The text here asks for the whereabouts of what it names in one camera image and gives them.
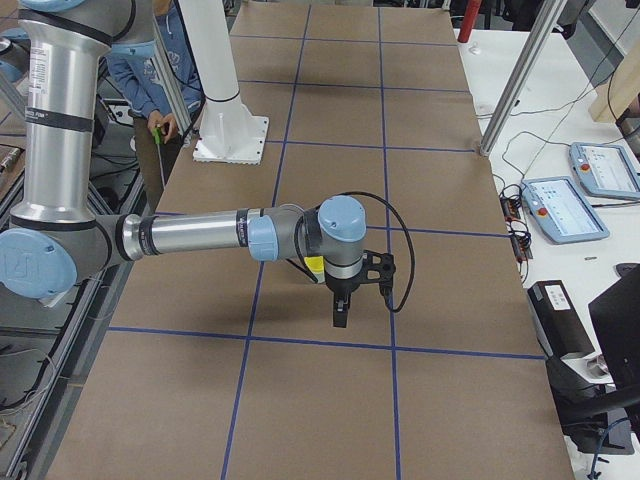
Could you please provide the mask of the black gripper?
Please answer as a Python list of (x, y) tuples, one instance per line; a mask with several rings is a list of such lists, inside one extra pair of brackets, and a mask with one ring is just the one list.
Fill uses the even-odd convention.
[(325, 275), (325, 284), (333, 293), (333, 326), (346, 328), (349, 314), (349, 299), (354, 291), (360, 287), (357, 276), (351, 278), (337, 278), (329, 274)]

